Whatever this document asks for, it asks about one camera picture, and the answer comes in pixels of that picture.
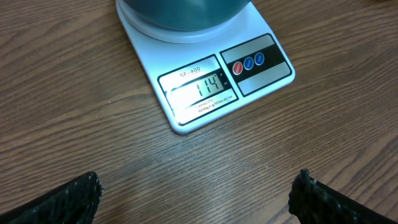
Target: blue button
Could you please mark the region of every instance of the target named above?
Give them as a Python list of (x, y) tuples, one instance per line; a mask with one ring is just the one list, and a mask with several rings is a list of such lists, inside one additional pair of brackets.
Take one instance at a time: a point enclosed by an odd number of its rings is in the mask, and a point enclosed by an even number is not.
[(247, 57), (246, 59), (244, 59), (244, 63), (243, 64), (244, 64), (244, 68), (246, 70), (252, 69), (253, 66), (254, 66), (253, 58)]
[(254, 62), (256, 65), (262, 65), (264, 63), (264, 55), (261, 52), (258, 52), (254, 57)]

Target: digital scale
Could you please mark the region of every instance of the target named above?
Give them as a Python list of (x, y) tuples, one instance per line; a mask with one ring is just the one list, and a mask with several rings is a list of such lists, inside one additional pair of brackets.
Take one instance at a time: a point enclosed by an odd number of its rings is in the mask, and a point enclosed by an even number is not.
[(123, 0), (120, 20), (171, 127), (198, 129), (288, 85), (295, 70), (250, 2), (229, 21), (179, 32), (143, 21)]

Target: red button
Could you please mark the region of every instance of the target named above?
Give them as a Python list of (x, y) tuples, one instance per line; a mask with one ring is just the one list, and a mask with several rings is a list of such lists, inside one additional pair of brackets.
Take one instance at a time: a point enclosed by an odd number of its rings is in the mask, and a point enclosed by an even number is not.
[(242, 64), (242, 62), (235, 62), (235, 64), (234, 64), (232, 70), (233, 70), (233, 73), (234, 73), (235, 75), (240, 75), (240, 74), (242, 73), (242, 71), (243, 71), (243, 64)]

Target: button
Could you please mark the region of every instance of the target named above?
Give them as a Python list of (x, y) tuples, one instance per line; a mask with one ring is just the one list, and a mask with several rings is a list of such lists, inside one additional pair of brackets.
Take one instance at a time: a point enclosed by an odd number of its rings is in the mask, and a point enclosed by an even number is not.
[(254, 57), (254, 62), (256, 65), (262, 65), (264, 63), (264, 55), (261, 52), (258, 52)]
[(252, 69), (253, 66), (254, 66), (253, 58), (247, 57), (246, 59), (244, 59), (244, 68), (245, 68), (246, 70)]
[(232, 67), (232, 70), (235, 75), (240, 75), (243, 71), (242, 62), (235, 62), (234, 66)]

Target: wooden table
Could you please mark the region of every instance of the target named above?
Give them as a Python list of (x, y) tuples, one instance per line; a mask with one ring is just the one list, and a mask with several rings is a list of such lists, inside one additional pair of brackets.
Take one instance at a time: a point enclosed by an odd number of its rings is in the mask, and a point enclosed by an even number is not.
[(113, 0), (2, 0), (0, 213), (93, 170), (95, 223), (297, 223), (309, 168), (398, 220), (398, 2), (254, 3), (295, 81), (181, 136)]

